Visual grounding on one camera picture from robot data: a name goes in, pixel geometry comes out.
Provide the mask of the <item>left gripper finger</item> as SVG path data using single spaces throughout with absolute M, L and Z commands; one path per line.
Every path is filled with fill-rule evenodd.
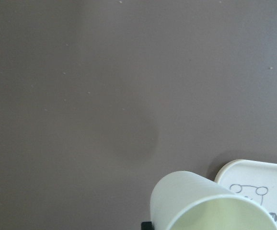
M 141 230 L 153 230 L 153 224 L 151 221 L 144 221 L 141 223 Z

